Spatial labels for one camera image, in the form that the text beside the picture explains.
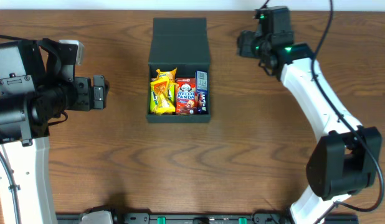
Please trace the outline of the small blue candy box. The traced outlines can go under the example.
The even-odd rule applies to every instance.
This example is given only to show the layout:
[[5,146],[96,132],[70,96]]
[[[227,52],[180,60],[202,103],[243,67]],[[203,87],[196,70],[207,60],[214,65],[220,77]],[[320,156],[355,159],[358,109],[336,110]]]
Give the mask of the small blue candy box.
[[207,72],[197,70],[196,73],[196,88],[197,92],[207,93],[208,91],[208,77]]

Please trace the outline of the dark green box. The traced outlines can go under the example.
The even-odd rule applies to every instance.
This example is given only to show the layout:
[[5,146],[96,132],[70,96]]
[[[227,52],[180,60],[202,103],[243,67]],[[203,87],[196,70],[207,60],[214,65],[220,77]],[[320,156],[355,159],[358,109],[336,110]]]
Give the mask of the dark green box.
[[177,68],[178,78],[194,78],[197,70],[209,73],[210,64],[206,18],[153,19],[149,81],[157,76],[157,69],[170,71]]

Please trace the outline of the blue Dairy Milk bar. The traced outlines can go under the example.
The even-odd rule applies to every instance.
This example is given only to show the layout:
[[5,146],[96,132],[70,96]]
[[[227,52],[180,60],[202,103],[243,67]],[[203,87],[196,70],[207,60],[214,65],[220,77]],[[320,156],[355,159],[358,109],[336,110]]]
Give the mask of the blue Dairy Milk bar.
[[208,114],[207,112],[207,94],[204,92],[197,93],[197,113],[198,114]]

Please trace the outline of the large yellow snack packet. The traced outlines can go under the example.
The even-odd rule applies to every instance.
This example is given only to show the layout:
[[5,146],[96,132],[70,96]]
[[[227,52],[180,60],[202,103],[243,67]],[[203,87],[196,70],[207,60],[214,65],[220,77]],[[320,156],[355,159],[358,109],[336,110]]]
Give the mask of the large yellow snack packet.
[[163,77],[150,83],[152,114],[171,114],[176,111],[168,96],[169,78]]

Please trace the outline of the red Hello Panda box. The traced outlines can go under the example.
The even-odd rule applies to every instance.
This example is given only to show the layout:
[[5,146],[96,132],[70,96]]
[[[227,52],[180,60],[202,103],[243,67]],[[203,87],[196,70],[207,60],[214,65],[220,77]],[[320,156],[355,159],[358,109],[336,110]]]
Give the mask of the red Hello Panda box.
[[197,113],[197,93],[195,78],[177,78],[176,114],[190,115]]

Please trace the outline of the small yellow snack packet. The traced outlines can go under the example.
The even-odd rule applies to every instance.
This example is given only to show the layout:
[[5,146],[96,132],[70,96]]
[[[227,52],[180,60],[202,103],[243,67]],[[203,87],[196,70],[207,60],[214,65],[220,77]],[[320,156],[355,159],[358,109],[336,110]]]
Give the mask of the small yellow snack packet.
[[158,74],[156,78],[157,80],[164,79],[165,77],[167,77],[170,82],[174,83],[176,79],[177,68],[171,71],[161,71],[160,69],[157,69],[156,72]]

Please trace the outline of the green Pretz box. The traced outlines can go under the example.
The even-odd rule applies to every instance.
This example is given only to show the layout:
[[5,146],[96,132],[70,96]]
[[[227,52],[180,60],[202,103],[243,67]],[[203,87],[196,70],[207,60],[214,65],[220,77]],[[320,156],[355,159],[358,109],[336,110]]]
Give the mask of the green Pretz box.
[[154,84],[159,84],[159,81],[153,81],[150,83],[150,112],[151,114],[173,114],[176,109],[174,107],[174,84],[169,84],[167,89],[167,97],[169,102],[171,103],[170,109],[165,109],[163,112],[158,111],[158,103],[159,99],[157,94],[154,91]]

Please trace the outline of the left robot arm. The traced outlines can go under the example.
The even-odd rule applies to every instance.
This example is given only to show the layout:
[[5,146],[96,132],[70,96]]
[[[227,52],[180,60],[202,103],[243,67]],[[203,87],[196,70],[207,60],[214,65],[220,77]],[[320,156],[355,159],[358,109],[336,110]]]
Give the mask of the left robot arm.
[[55,212],[49,180],[49,129],[67,112],[102,110],[108,82],[76,77],[84,46],[77,40],[0,43],[0,203],[6,223],[112,223],[108,211]]

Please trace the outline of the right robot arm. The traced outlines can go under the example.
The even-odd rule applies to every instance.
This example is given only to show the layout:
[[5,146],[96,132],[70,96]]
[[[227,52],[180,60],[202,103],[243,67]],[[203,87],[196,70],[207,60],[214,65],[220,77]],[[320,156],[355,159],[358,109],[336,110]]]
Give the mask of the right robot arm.
[[345,222],[332,210],[379,182],[379,207],[385,181],[379,165],[382,137],[375,127],[364,127],[342,104],[325,79],[318,49],[295,42],[286,6],[263,5],[255,12],[256,31],[237,38],[237,53],[256,58],[264,72],[275,77],[295,97],[316,137],[306,166],[308,187],[275,223]]

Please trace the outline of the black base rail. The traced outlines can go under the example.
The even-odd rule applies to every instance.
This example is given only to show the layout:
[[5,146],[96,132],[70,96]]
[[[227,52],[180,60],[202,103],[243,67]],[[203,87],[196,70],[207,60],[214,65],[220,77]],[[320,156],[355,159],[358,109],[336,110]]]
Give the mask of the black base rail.
[[252,214],[221,213],[150,213],[147,210],[121,211],[94,207],[83,213],[58,213],[58,223],[116,223],[116,224],[293,224],[288,213],[257,210]]

